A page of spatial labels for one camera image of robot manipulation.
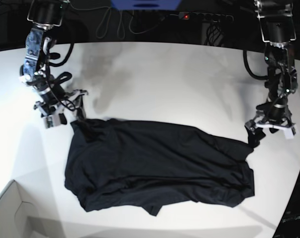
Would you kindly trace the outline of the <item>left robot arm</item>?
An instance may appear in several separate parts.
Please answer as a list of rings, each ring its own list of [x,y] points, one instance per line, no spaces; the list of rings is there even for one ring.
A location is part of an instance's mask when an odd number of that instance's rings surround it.
[[[293,1],[256,0],[254,5],[265,43],[267,75],[259,76],[251,71],[247,51],[243,51],[244,65],[252,78],[265,82],[264,86],[269,92],[266,102],[256,106],[254,118],[245,123],[248,144],[252,148],[257,147],[266,136],[264,129],[271,133],[280,130],[286,139],[294,138],[296,125],[288,107],[288,96],[296,93],[298,89],[293,45],[297,38],[293,21]]]

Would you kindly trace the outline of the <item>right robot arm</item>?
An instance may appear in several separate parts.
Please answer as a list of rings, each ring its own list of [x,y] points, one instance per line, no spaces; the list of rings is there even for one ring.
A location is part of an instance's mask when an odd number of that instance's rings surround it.
[[[41,113],[46,128],[67,124],[65,110],[72,112],[77,120],[86,118],[83,97],[88,91],[65,91],[61,85],[69,81],[72,74],[66,71],[54,77],[50,71],[51,67],[66,64],[74,48],[72,42],[65,58],[59,63],[53,62],[60,58],[60,54],[50,52],[56,44],[56,38],[50,31],[62,25],[69,3],[68,0],[34,0],[27,15],[32,28],[25,41],[26,56],[20,67],[19,79],[41,98],[33,108]]]

